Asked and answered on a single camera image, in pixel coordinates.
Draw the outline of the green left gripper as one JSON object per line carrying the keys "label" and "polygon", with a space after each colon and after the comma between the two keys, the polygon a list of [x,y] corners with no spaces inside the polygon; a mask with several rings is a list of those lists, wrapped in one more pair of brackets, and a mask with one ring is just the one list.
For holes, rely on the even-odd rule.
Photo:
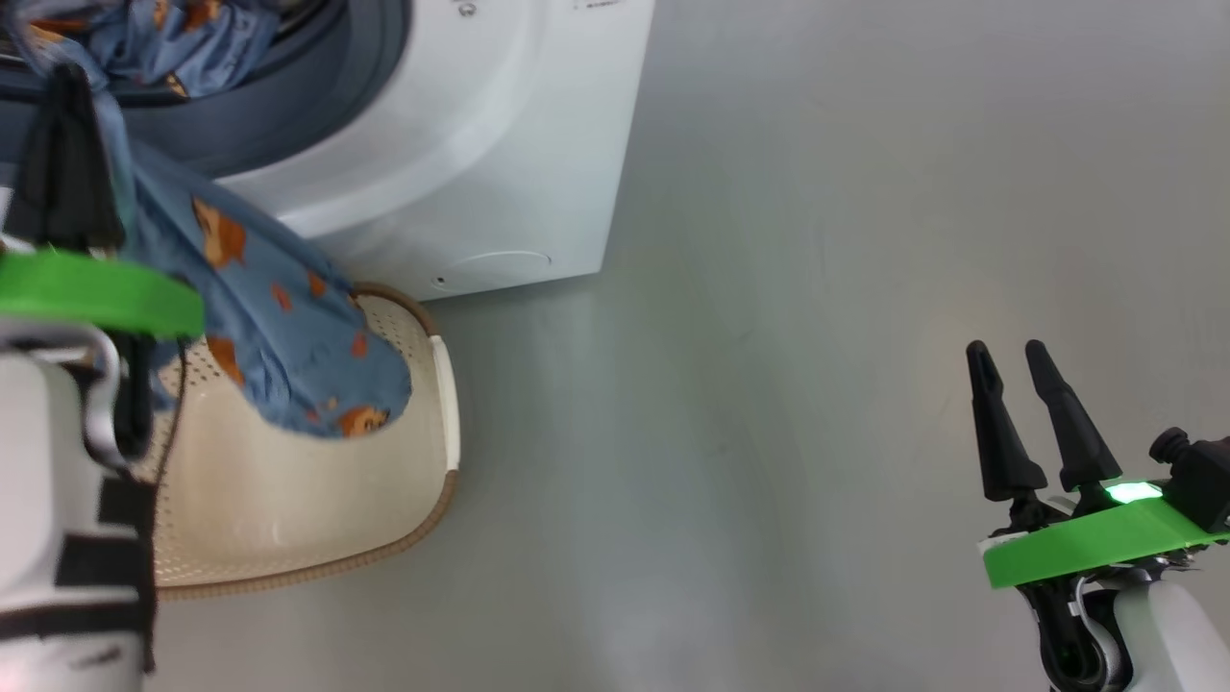
{"label": "green left gripper", "polygon": [[[125,227],[87,74],[62,64],[46,87],[25,141],[25,238],[114,253],[125,242]],[[66,107],[73,219],[62,199]],[[184,281],[137,263],[50,251],[2,254],[1,313],[157,338],[197,338],[205,323],[204,302]]]}

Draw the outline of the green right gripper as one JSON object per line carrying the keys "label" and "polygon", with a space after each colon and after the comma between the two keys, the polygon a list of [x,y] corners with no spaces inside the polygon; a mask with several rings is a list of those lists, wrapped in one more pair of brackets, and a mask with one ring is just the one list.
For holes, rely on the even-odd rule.
{"label": "green right gripper", "polygon": [[[1030,458],[1002,403],[1002,379],[985,343],[970,342],[966,359],[984,498],[1011,501],[1046,489],[1046,472]],[[1026,359],[1036,393],[1050,415],[1063,489],[1079,490],[1089,483],[1121,478],[1119,461],[1046,343],[1028,340]],[[1112,506],[1101,513],[1068,517],[1039,531],[982,540],[978,549],[990,586],[1018,588],[1228,540],[1226,524],[1204,531],[1173,508],[1164,498],[1160,481],[1117,482],[1107,492]]]}

